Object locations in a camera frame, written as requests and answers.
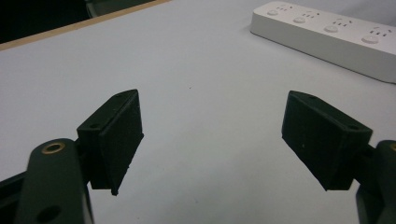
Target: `white power strip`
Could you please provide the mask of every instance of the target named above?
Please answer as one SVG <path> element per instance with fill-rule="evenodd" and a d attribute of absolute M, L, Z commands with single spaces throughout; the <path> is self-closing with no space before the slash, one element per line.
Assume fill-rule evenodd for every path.
<path fill-rule="evenodd" d="M 396 83 L 396 28 L 285 2 L 253 11 L 251 33 L 373 77 Z"/>

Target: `power socket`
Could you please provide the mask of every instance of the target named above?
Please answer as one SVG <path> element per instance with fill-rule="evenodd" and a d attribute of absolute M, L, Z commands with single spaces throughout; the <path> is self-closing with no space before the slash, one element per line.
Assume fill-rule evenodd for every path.
<path fill-rule="evenodd" d="M 285 2 L 253 11 L 251 33 L 375 79 L 396 83 L 396 28 Z"/>

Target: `mounting hole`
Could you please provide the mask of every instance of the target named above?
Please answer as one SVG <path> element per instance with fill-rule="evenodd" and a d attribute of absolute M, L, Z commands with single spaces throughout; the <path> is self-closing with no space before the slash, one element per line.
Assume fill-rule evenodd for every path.
<path fill-rule="evenodd" d="M 390 148 L 392 148 L 393 151 L 396 151 L 396 143 L 390 144 Z"/>
<path fill-rule="evenodd" d="M 47 146 L 45 146 L 43 148 L 43 150 L 41 150 L 41 152 L 43 154 L 49 155 L 49 154 L 53 154 L 53 153 L 57 153 L 59 151 L 61 151 L 62 149 L 64 149 L 65 144 L 63 142 L 56 142 L 56 143 L 51 143 Z"/>
<path fill-rule="evenodd" d="M 358 126 L 352 125 L 352 124 L 349 124 L 347 127 L 348 127 L 349 129 L 352 129 L 352 130 L 358 130 L 358 129 L 359 129 Z"/>
<path fill-rule="evenodd" d="M 53 205 L 43 209 L 37 216 L 37 221 L 39 223 L 48 223 L 55 219 L 59 214 L 61 214 L 61 207 L 58 205 Z"/>
<path fill-rule="evenodd" d="M 97 127 L 99 127 L 99 124 L 98 124 L 98 123 L 94 123 L 94 124 L 91 124 L 91 125 L 90 125 L 90 128 L 97 128 Z"/>

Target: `black plastic part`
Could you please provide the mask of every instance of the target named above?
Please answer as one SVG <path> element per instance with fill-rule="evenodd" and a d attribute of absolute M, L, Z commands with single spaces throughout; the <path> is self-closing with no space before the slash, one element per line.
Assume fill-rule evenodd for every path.
<path fill-rule="evenodd" d="M 354 158 L 351 170 L 353 177 L 361 184 L 362 190 L 373 197 L 381 198 L 381 190 L 378 186 L 377 173 L 375 171 L 377 164 L 375 164 L 374 155 L 376 152 L 376 149 L 367 146 L 362 153 Z"/>
<path fill-rule="evenodd" d="M 382 198 L 371 194 L 363 186 L 360 186 L 356 193 L 356 204 L 360 224 L 376 224 L 384 209 Z"/>
<path fill-rule="evenodd" d="M 117 195 L 144 136 L 137 90 L 112 96 L 77 131 L 78 148 L 88 154 L 83 169 L 92 188 Z"/>
<path fill-rule="evenodd" d="M 323 188 L 349 189 L 373 131 L 318 97 L 290 91 L 282 137 Z"/>
<path fill-rule="evenodd" d="M 33 150 L 15 223 L 92 223 L 74 141 L 55 139 Z"/>
<path fill-rule="evenodd" d="M 396 141 L 381 141 L 374 155 L 375 172 L 384 209 L 377 224 L 396 223 Z"/>
<path fill-rule="evenodd" d="M 1 223 L 13 223 L 25 172 L 0 182 L 0 218 Z"/>

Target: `electrical outlet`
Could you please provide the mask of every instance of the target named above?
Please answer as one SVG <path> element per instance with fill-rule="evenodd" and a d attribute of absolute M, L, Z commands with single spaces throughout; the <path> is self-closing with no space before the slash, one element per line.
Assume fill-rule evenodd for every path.
<path fill-rule="evenodd" d="M 251 33 L 375 79 L 396 83 L 396 28 L 285 2 L 253 11 Z"/>

